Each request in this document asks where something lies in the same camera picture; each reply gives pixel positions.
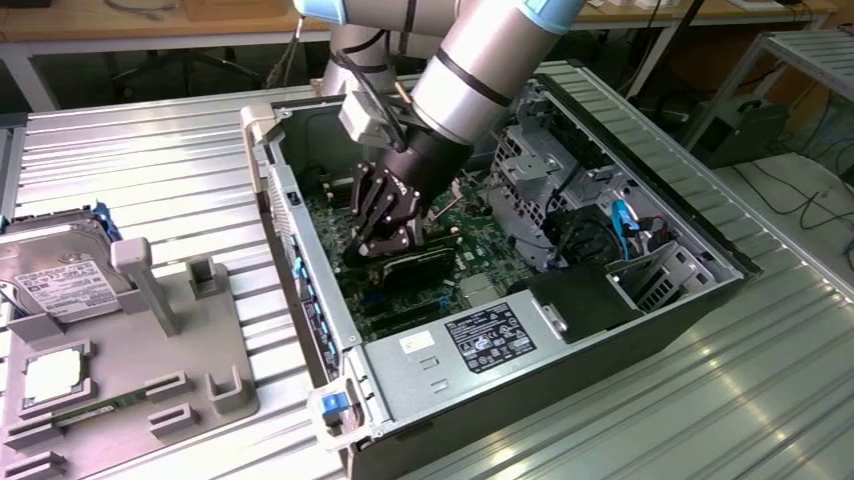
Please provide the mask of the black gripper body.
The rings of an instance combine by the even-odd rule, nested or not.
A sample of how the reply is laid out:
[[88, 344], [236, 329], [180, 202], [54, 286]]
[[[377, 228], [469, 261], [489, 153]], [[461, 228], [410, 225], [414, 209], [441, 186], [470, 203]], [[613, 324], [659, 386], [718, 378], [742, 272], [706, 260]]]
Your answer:
[[415, 126], [409, 128], [406, 140], [402, 152], [383, 154], [374, 174], [382, 187], [379, 200], [393, 196], [391, 209], [381, 214], [383, 221], [407, 221], [423, 212], [449, 189], [474, 152], [471, 144]]

